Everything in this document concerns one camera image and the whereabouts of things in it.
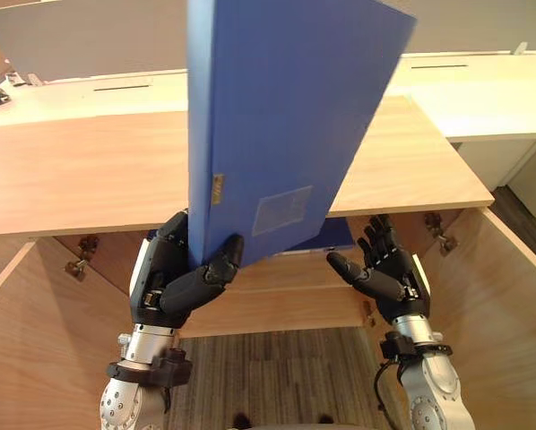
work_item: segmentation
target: cabinet hinge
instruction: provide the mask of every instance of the cabinet hinge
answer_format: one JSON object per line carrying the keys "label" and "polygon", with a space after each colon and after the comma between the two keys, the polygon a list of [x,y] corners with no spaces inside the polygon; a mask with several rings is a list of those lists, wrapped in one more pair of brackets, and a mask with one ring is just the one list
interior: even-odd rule
{"label": "cabinet hinge", "polygon": [[447,236],[441,227],[441,215],[436,212],[428,212],[424,217],[424,222],[429,233],[439,242],[439,253],[444,257],[451,253],[458,245],[457,239]]}
{"label": "cabinet hinge", "polygon": [[68,262],[65,266],[65,271],[78,280],[84,280],[85,267],[87,267],[87,264],[89,264],[92,256],[97,251],[98,245],[99,238],[97,236],[88,235],[83,237],[79,242],[79,249],[81,249],[79,260],[76,262]]}

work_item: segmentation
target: floor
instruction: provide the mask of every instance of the floor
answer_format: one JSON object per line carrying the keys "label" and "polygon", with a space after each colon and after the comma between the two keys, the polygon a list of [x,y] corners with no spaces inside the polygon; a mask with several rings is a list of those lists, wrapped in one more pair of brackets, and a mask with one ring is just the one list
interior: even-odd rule
{"label": "floor", "polygon": [[[377,411],[377,361],[363,328],[219,336],[181,347],[195,368],[173,392],[172,428],[226,429],[238,412],[257,426],[315,423],[327,414],[336,423],[388,428]],[[391,376],[383,386],[397,383]],[[393,410],[391,393],[382,392]]]}
{"label": "floor", "polygon": [[508,186],[494,192],[491,210],[536,254],[536,219]]}

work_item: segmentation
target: wooden desk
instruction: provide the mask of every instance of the wooden desk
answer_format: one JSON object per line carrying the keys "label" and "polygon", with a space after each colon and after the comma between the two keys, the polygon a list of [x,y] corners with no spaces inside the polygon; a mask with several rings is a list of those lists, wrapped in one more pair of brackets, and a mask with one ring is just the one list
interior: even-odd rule
{"label": "wooden desk", "polygon": [[[0,126],[0,235],[154,228],[187,206],[186,112]],[[486,206],[421,110],[385,98],[330,215]]]}

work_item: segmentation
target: robotic hand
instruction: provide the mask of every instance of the robotic hand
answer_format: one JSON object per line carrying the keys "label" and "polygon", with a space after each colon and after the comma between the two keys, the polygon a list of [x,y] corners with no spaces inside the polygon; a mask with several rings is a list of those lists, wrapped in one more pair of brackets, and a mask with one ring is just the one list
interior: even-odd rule
{"label": "robotic hand", "polygon": [[143,241],[130,287],[134,331],[118,337],[121,361],[107,369],[102,429],[169,428],[170,389],[186,384],[192,370],[185,351],[173,348],[174,330],[236,276],[242,236],[231,236],[207,264],[190,271],[187,235],[188,215],[181,211]]}
{"label": "robotic hand", "polygon": [[390,427],[397,428],[377,386],[384,370],[397,364],[414,429],[474,429],[462,402],[459,377],[449,360],[452,350],[442,343],[441,333],[429,326],[429,284],[419,258],[400,245],[387,215],[372,217],[370,224],[364,229],[368,241],[358,240],[365,269],[338,253],[329,253],[327,260],[357,291],[376,300],[378,311],[394,328],[381,342],[388,361],[374,381],[379,409]]}

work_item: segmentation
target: white countertop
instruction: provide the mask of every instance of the white countertop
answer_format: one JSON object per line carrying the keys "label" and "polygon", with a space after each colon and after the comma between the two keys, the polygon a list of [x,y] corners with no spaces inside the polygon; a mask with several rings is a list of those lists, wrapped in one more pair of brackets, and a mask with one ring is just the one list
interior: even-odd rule
{"label": "white countertop", "polygon": [[[5,90],[0,126],[187,110],[186,71],[55,82]],[[99,90],[142,86],[125,90]],[[536,53],[406,56],[386,95],[407,95],[450,141],[536,136]]]}

